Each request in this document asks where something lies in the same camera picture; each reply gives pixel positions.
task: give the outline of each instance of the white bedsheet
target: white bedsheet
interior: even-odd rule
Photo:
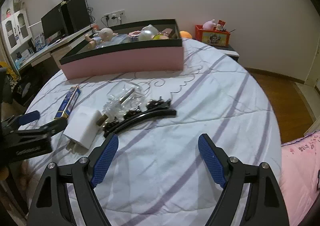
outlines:
[[[179,72],[123,73],[67,81],[59,71],[28,109],[40,111],[41,118],[21,129],[46,124],[53,120],[70,87],[80,84],[81,95],[70,119],[80,105],[102,110],[106,94],[122,80],[140,84],[147,99],[172,99],[177,117],[149,121],[119,135],[118,152],[103,183],[95,189],[114,226],[205,225],[222,189],[213,182],[199,155],[197,141],[202,133],[243,163],[269,163],[279,178],[279,128],[260,86],[243,67],[215,48],[195,40],[184,40],[184,47],[185,67]],[[71,154],[66,150],[67,138],[62,133],[55,135],[54,152],[30,159],[29,204],[49,162],[74,163],[103,140],[101,132],[86,154]],[[75,219],[84,225],[73,185],[68,189]],[[233,225],[241,220],[247,192],[245,186]]]

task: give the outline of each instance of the door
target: door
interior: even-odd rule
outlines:
[[[28,28],[29,22],[26,11],[23,9],[16,12],[14,14],[14,20],[17,25],[20,42],[23,44],[32,38],[31,30]]]
[[[2,29],[4,33],[4,40],[7,44],[9,53],[12,53],[21,45],[19,40],[19,33],[14,21],[14,15],[10,16],[9,18],[6,18],[2,22]]]

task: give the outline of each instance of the blue gripper pad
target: blue gripper pad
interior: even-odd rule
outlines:
[[[118,136],[114,135],[112,139],[109,141],[98,161],[94,165],[93,175],[91,179],[91,185],[95,188],[98,184],[100,184],[111,165],[113,157],[115,156],[119,146]]]
[[[198,148],[200,155],[207,165],[207,168],[212,176],[212,179],[215,183],[224,188],[227,181],[224,177],[223,166],[203,135],[201,135],[198,139]]]
[[[19,125],[26,125],[32,121],[40,119],[40,113],[38,111],[34,111],[31,113],[26,113],[19,118]]]

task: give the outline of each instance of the shelf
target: shelf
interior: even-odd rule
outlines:
[[[18,51],[21,47],[25,46],[25,44],[28,43],[29,40],[27,40],[26,42],[24,42],[23,44],[21,44],[21,46],[19,46],[16,50],[14,50],[13,52],[11,52],[10,55],[12,55],[13,53],[17,53],[17,51]]]

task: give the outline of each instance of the pink blanket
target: pink blanket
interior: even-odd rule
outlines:
[[[290,226],[297,226],[319,194],[317,185],[320,170],[320,132],[283,144],[281,150],[280,188]]]

